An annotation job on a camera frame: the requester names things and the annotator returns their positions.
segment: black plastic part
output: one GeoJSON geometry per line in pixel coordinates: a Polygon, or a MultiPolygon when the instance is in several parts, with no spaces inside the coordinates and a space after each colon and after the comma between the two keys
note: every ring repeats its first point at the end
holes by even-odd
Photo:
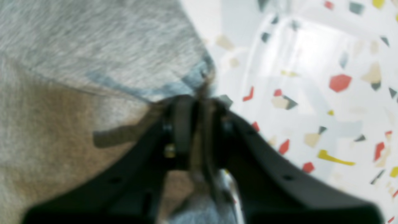
{"type": "Polygon", "coordinates": [[[23,222],[154,223],[165,174],[187,166],[178,162],[189,158],[190,140],[184,139],[191,138],[195,119],[203,116],[204,172],[210,181],[216,179],[215,169],[227,168],[232,173],[247,224],[382,223],[374,204],[339,192],[297,169],[218,101],[204,103],[201,114],[197,114],[198,103],[189,97],[170,102],[159,121],[121,160],[76,190],[32,208],[23,222]],[[171,142],[183,147],[177,147],[176,158],[168,159],[163,155],[164,146],[171,142]]]}
{"type": "Polygon", "coordinates": [[[163,156],[170,142],[157,121],[121,160],[85,185],[32,208],[23,223],[154,223],[165,174],[176,165],[163,156]]]}
{"type": "Polygon", "coordinates": [[[247,223],[381,224],[380,212],[286,161],[241,117],[228,112],[235,136],[226,168],[238,183],[247,223]]]}
{"type": "Polygon", "coordinates": [[[189,95],[176,97],[172,107],[172,140],[176,150],[177,169],[188,169],[192,132],[197,119],[197,103],[189,95]]]}

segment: black plastic bracket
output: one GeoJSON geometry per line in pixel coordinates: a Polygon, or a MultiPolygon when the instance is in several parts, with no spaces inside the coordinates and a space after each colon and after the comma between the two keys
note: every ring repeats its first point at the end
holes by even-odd
{"type": "Polygon", "coordinates": [[[122,159],[83,186],[33,207],[24,223],[154,223],[163,181],[187,170],[192,136],[203,119],[203,172],[228,169],[238,184],[246,223],[380,224],[373,203],[337,191],[280,156],[221,102],[190,96],[168,101],[163,116],[122,159]],[[175,156],[164,154],[174,144],[175,156]]]}

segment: red chip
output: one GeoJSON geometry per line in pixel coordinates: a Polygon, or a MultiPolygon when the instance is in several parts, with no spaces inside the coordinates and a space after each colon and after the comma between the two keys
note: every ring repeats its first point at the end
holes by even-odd
{"type": "Polygon", "coordinates": [[[326,1],[326,2],[325,2],[325,7],[328,8],[328,9],[330,9],[330,10],[333,10],[334,4],[331,3],[331,2],[329,2],[329,1],[326,1]]]}
{"type": "Polygon", "coordinates": [[[275,90],[274,96],[282,96],[282,90],[281,89],[275,90]]]}

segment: hole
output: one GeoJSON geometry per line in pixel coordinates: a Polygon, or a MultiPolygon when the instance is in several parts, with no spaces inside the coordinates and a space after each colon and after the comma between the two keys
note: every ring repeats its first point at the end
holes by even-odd
{"type": "Polygon", "coordinates": [[[287,180],[287,181],[292,181],[294,178],[292,177],[292,176],[290,176],[290,175],[285,175],[285,176],[283,176],[283,178],[285,179],[285,180],[287,180]]]}
{"type": "Polygon", "coordinates": [[[110,183],[110,184],[119,184],[122,181],[123,181],[123,179],[121,177],[113,177],[113,178],[108,180],[108,183],[110,183]]]}
{"type": "Polygon", "coordinates": [[[141,214],[143,216],[148,215],[150,206],[151,206],[151,202],[152,202],[152,194],[151,194],[151,192],[146,192],[144,195],[144,201],[142,202],[141,214]]]}

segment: gray fabric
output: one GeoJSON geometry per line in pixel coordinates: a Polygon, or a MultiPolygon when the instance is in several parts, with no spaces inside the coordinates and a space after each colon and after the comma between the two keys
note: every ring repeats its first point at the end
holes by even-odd
{"type": "MultiPolygon", "coordinates": [[[[113,143],[96,133],[139,124],[149,102],[193,94],[212,71],[177,0],[0,0],[0,223],[109,167],[142,131],[113,143]]],[[[197,205],[170,222],[204,217],[197,205]]]]}
{"type": "Polygon", "coordinates": [[[192,93],[209,69],[177,0],[1,0],[0,40],[32,72],[107,96],[192,93]]]}

